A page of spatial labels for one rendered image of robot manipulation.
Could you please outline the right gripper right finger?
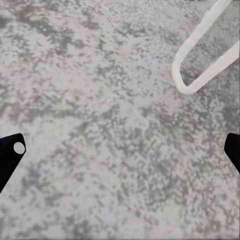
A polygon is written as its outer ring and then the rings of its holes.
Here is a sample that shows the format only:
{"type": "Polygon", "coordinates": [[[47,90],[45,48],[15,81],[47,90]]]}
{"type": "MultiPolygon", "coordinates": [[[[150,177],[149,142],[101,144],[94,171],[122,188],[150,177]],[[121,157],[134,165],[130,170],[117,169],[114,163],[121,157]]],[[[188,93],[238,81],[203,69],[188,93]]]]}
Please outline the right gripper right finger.
{"type": "Polygon", "coordinates": [[[227,135],[224,151],[240,173],[240,135],[230,132],[227,135]]]}

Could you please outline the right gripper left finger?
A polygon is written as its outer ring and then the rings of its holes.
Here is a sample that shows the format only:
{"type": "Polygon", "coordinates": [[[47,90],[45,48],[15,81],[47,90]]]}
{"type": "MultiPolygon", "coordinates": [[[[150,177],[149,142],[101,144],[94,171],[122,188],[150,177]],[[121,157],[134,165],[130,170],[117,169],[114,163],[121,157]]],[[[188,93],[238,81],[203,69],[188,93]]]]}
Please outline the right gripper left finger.
{"type": "Polygon", "coordinates": [[[0,138],[0,193],[26,153],[22,133],[0,138]]]}

